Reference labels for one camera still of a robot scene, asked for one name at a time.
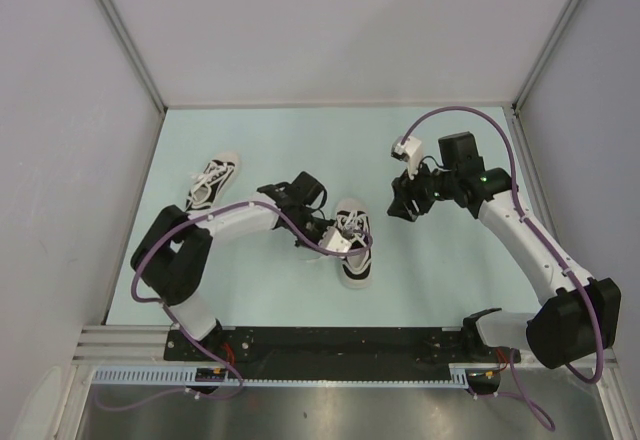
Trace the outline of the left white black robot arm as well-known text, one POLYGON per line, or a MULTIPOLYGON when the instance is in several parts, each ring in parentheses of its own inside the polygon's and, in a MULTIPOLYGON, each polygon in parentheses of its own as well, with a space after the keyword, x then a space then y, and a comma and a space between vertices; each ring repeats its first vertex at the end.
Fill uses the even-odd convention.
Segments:
POLYGON ((257 189, 246 201, 188 214, 170 205, 158 214, 135 250, 131 294, 140 303, 158 303, 183 331, 186 347, 197 358, 214 357, 221 347, 219 320, 199 294, 207 259, 214 245, 284 228, 298 246, 322 255, 348 250, 334 222, 315 215, 325 204, 325 187, 303 171, 291 182, 257 189))

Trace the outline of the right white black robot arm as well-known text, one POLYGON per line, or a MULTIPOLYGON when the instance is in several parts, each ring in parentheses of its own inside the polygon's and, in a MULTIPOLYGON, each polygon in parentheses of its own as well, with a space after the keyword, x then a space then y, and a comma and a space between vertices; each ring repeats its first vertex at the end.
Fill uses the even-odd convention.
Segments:
POLYGON ((555 369, 612 347, 621 304, 616 283, 571 259, 523 203, 511 176, 485 167, 471 133, 442 137, 438 145, 443 165, 431 169, 419 139, 393 144, 392 157, 406 169, 392 182, 388 215, 414 222, 437 202, 455 202, 504 245, 541 305, 535 314, 493 308, 465 318, 471 330, 461 336, 463 353, 484 361, 497 347, 511 347, 555 369))

